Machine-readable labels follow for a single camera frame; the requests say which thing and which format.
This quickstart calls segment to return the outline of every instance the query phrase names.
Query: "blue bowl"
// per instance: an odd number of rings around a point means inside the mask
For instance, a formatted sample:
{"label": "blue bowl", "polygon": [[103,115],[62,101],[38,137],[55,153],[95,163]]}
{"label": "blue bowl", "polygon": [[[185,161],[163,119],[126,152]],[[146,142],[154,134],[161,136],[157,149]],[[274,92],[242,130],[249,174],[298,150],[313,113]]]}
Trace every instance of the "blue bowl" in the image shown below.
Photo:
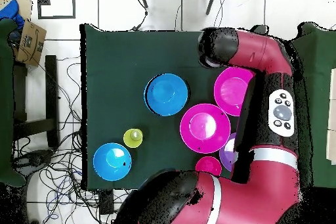
{"label": "blue bowl", "polygon": [[150,111],[160,116],[179,112],[188,100],[186,82],[174,74],[160,74],[149,81],[144,90],[144,102]]}
{"label": "blue bowl", "polygon": [[131,164],[129,151],[117,143],[102,145],[93,156],[94,170],[106,181],[124,178],[129,173]]}

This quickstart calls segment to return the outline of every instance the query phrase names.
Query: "floor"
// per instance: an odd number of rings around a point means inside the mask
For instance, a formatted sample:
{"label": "floor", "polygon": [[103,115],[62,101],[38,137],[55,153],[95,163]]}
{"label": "floor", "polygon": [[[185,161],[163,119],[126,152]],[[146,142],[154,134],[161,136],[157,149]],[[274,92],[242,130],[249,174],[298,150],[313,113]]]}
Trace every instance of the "floor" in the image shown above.
{"label": "floor", "polygon": [[[79,25],[90,23],[101,30],[129,30],[137,26],[144,18],[144,9],[137,0],[75,0],[73,8],[72,0],[51,0],[50,6],[41,6],[41,18],[38,18],[37,0],[32,0],[33,8],[31,21],[47,31],[43,55],[40,65],[44,66],[45,55],[56,55],[58,61],[59,86],[64,88],[73,101],[79,93],[78,86],[68,77],[69,75],[80,83],[79,67]],[[181,30],[180,0],[147,0],[148,17],[140,30]],[[183,31],[200,31],[204,27],[219,26],[249,29],[255,24],[266,24],[270,27],[270,34],[283,39],[292,39],[297,35],[297,26],[304,21],[314,21],[325,28],[331,28],[336,24],[336,0],[225,0],[222,11],[219,11],[221,2],[215,0],[208,16],[205,15],[209,0],[183,0]],[[75,9],[75,18],[44,19],[46,16],[72,16]],[[27,76],[26,112],[28,120],[45,118],[45,74],[39,67],[28,67]],[[73,109],[81,116],[81,97],[79,96]],[[60,92],[59,115],[60,136],[79,129],[79,122],[70,116],[68,123],[64,123],[69,113],[68,103]],[[25,148],[28,152],[47,147],[45,133],[30,137],[31,143]],[[19,141],[19,147],[27,143],[27,139]],[[61,152],[66,152],[71,147],[71,141],[66,141],[61,147]],[[75,159],[75,164],[81,168],[81,158]],[[54,205],[54,194],[49,193],[48,188],[54,187],[46,171],[35,173],[28,187],[28,215],[30,219],[38,219],[40,222],[48,216],[46,205],[49,208]],[[124,195],[125,192],[115,191],[115,197]],[[125,196],[116,199],[121,203]],[[54,215],[46,224],[64,224],[74,209],[73,204],[63,205],[54,212]],[[108,222],[113,215],[102,215],[102,221]],[[78,207],[71,220],[66,224],[98,224],[85,207]]]}

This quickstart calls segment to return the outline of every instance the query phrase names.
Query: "magenta bowl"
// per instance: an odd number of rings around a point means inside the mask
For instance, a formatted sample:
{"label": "magenta bowl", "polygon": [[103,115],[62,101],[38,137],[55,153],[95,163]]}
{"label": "magenta bowl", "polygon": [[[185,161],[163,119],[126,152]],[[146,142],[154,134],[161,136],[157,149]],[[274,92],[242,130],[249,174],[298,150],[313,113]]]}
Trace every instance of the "magenta bowl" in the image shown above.
{"label": "magenta bowl", "polygon": [[204,156],[198,160],[196,171],[211,173],[214,176],[219,176],[222,173],[221,163],[213,156]]}

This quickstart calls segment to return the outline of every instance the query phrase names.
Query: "plate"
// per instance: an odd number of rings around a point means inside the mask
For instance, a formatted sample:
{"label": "plate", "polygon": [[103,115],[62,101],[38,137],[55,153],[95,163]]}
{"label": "plate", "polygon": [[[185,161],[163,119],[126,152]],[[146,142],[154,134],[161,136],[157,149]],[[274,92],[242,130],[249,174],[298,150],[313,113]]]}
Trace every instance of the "plate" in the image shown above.
{"label": "plate", "polygon": [[188,97],[186,82],[175,74],[160,74],[152,78],[144,90],[146,106],[160,116],[171,116],[179,112]]}
{"label": "plate", "polygon": [[182,117],[180,134],[183,142],[193,151],[209,154],[218,151],[231,132],[228,116],[213,104],[198,104]]}
{"label": "plate", "polygon": [[249,81],[250,70],[227,68],[216,79],[214,96],[217,105],[231,116],[239,116]]}

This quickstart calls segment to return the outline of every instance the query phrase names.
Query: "yellow cup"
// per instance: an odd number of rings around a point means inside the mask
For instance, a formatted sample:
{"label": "yellow cup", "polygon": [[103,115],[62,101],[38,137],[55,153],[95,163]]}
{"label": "yellow cup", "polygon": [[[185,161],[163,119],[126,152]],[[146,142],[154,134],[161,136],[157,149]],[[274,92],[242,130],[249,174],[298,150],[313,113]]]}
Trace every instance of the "yellow cup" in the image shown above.
{"label": "yellow cup", "polygon": [[137,148],[142,143],[143,134],[139,129],[129,129],[123,135],[123,142],[129,148]]}

